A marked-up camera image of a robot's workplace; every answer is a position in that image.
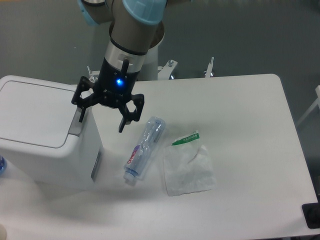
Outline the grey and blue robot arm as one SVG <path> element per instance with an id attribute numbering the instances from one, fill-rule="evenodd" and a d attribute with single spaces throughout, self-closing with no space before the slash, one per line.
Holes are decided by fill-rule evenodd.
<path id="1" fill-rule="evenodd" d="M 89 107 L 100 104 L 119 109 L 118 131 L 138 122 L 145 96 L 132 90 L 142 69 L 156 31 L 160 27 L 165 0 L 80 0 L 79 8 L 87 22 L 99 25 L 113 22 L 103 63 L 96 82 L 81 76 L 72 104 L 81 111 L 82 122 Z"/>

